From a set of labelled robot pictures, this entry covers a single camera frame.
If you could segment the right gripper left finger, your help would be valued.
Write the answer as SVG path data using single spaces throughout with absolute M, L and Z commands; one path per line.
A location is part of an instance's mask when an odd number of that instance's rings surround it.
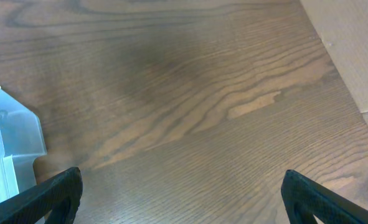
M 83 193 L 80 169 L 71 167 L 0 203 L 0 223 L 74 222 Z

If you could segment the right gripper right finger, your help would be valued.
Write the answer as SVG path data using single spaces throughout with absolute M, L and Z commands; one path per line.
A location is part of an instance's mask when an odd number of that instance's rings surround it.
M 281 196 L 291 224 L 368 223 L 368 210 L 295 170 L 286 171 Z

